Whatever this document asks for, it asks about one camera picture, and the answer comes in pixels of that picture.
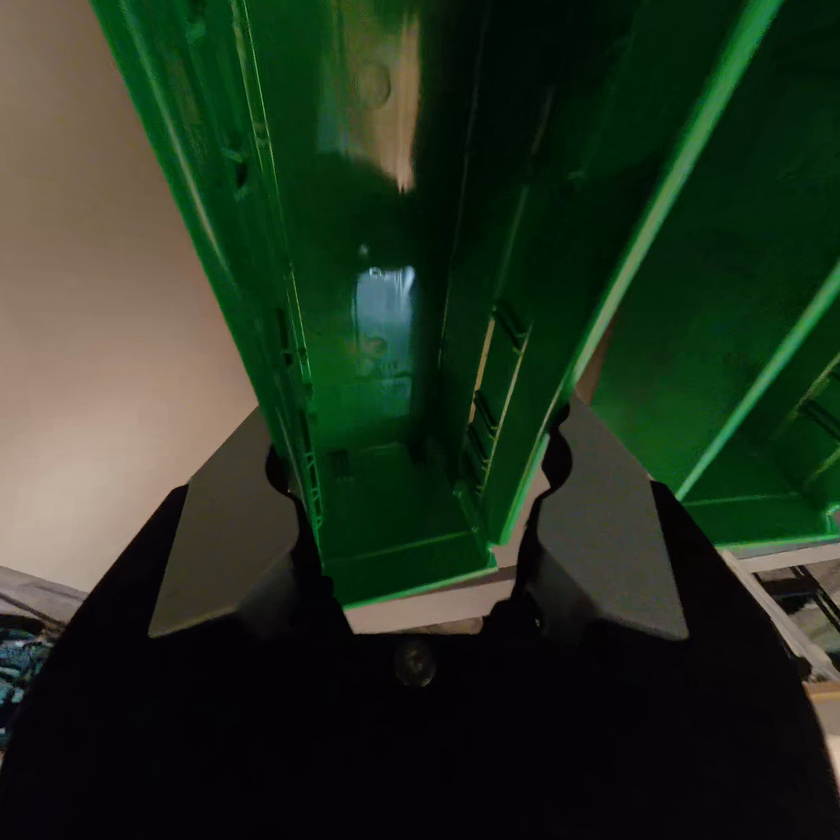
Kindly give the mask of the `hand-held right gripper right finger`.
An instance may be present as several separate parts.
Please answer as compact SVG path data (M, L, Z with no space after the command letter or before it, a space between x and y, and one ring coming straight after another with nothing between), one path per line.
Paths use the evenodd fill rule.
M689 630L652 483L577 396L552 422L515 593L541 632L576 642L602 620L671 642Z

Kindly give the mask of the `green plastic bin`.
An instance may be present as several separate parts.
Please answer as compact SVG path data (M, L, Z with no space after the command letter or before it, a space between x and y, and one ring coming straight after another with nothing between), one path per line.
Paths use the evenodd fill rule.
M90 5L341 602L489 572L782 2Z
M838 2L690 6L593 408L716 545L837 539Z

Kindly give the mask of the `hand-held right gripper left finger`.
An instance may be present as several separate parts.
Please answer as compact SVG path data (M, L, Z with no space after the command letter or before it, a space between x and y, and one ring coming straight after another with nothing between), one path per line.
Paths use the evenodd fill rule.
M230 617L260 637L290 631L319 555L300 500L270 482L275 453L256 408L190 479L149 638Z

